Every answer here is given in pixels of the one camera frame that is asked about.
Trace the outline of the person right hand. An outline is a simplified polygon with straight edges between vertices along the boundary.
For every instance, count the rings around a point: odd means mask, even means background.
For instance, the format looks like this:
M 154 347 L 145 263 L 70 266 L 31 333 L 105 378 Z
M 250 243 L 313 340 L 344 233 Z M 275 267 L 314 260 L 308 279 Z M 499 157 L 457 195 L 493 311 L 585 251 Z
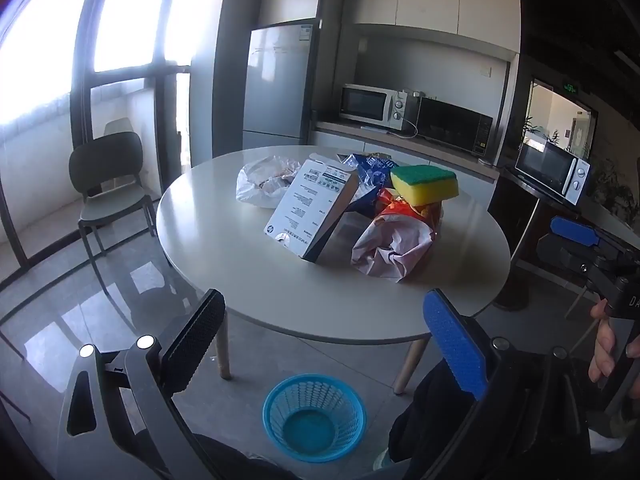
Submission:
M 599 322 L 596 342 L 594 343 L 594 353 L 588 368 L 588 376 L 592 382 L 598 382 L 602 377 L 608 377 L 614 370 L 614 359 L 612 351 L 615 347 L 615 335 L 608 322 L 608 315 L 605 307 L 608 305 L 606 299 L 600 299 L 590 311 L 591 316 Z M 626 349 L 628 358 L 638 360 L 640 356 L 639 336 Z M 629 390 L 631 399 L 639 399 L 639 375 L 634 378 L 634 383 Z

